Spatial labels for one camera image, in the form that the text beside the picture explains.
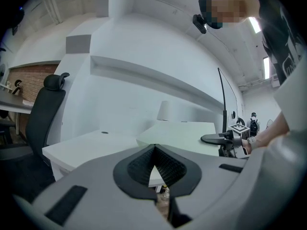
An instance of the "desk surface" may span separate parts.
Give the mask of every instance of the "desk surface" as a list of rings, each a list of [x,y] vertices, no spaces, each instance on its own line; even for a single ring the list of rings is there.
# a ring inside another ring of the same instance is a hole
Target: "desk surface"
[[[139,146],[161,144],[219,156],[218,146],[201,141],[201,137],[207,134],[215,134],[214,123],[161,121],[140,134],[137,141]]]
[[[180,136],[181,139],[177,137],[176,142],[178,148],[191,150],[193,152],[209,154],[218,156],[218,148],[215,145],[208,145],[204,143],[199,143],[201,135],[214,133],[214,124],[212,123],[164,123],[157,124],[147,131],[145,134],[150,134],[149,137],[153,138],[153,133],[155,130],[161,129],[162,133],[177,133],[181,130],[184,132],[185,136]],[[49,158],[52,162],[56,163],[65,170],[72,171],[83,163],[110,155],[123,150],[135,148],[138,146],[146,145],[141,144],[140,141],[134,138],[120,134],[103,134],[101,130],[97,130],[83,136],[79,136],[64,142],[54,144],[43,148],[43,154]],[[166,135],[164,140],[159,140],[161,145],[176,145],[172,144],[172,139],[170,135]],[[154,167],[151,176],[149,186],[157,186],[164,184],[158,170]]]
[[[103,134],[97,130],[43,148],[43,155],[62,168],[72,171],[81,164],[109,154],[138,147],[136,138],[119,134]]]
[[[18,112],[18,113],[31,113],[32,107],[23,104],[23,98],[18,95],[0,91],[0,109]]]

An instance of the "bracelet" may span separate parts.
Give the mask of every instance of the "bracelet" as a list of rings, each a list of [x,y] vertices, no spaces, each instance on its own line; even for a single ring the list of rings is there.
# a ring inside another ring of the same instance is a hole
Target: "bracelet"
[[[252,151],[257,148],[256,139],[254,137],[249,137],[248,143],[250,144]]]

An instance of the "gray panel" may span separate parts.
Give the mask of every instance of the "gray panel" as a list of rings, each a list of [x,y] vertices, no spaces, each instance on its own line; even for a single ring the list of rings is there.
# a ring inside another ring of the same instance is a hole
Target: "gray panel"
[[[88,190],[64,227],[144,230],[155,226],[161,230],[172,229],[153,201],[130,198],[114,183],[115,165],[139,150],[140,148],[125,150],[81,165],[47,188],[34,201],[33,206],[45,214],[73,185],[80,185]]]
[[[91,35],[76,35],[66,37],[66,54],[89,53]]]
[[[275,139],[248,160],[165,148],[197,163],[202,178],[189,196],[176,198],[181,214],[193,218],[180,229],[262,229],[293,197],[307,169],[307,132]],[[46,213],[73,185],[88,188],[64,227],[72,229],[172,229],[151,200],[133,199],[114,183],[113,169],[142,148],[89,161],[46,189],[34,207]],[[219,168],[243,167],[241,173]]]
[[[1,105],[31,110],[32,107],[28,105],[24,105],[23,100],[24,99],[21,96],[7,93],[6,91],[0,91],[0,104]]]

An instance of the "white ceiling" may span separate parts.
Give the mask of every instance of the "white ceiling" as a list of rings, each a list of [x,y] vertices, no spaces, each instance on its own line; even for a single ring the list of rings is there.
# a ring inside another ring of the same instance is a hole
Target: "white ceiling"
[[[95,12],[95,0],[56,0],[56,4],[62,20]],[[42,0],[29,0],[24,10],[20,29],[25,37],[52,24]],[[238,86],[264,79],[267,55],[262,35],[255,34],[249,20],[231,28],[208,28],[207,34],[201,34],[192,23],[192,16],[200,13],[198,0],[134,0],[132,11],[162,20],[197,40],[228,69]]]
[[[262,34],[254,32],[249,20],[231,28],[208,28],[202,35],[192,24],[192,16],[200,13],[198,0],[135,0],[133,11],[165,21],[195,38],[229,70],[238,86],[264,79],[267,55]]]

